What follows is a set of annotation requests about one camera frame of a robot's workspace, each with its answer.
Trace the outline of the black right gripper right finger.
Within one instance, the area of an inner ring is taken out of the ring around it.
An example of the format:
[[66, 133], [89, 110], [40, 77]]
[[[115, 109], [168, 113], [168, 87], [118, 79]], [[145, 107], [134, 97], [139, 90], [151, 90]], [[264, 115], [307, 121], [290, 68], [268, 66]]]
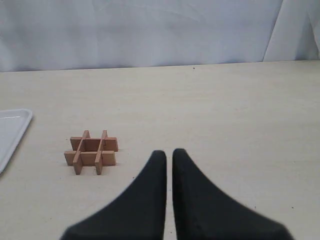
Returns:
[[287, 228], [240, 204], [197, 167], [187, 151], [172, 154], [172, 201], [179, 240], [291, 240]]

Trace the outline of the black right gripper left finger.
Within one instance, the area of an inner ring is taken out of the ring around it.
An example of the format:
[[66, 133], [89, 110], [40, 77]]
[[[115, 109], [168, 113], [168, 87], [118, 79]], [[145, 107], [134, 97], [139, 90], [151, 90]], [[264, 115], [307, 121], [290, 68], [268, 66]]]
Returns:
[[115, 200], [68, 227], [63, 240], [161, 240], [167, 201], [167, 157], [155, 150]]

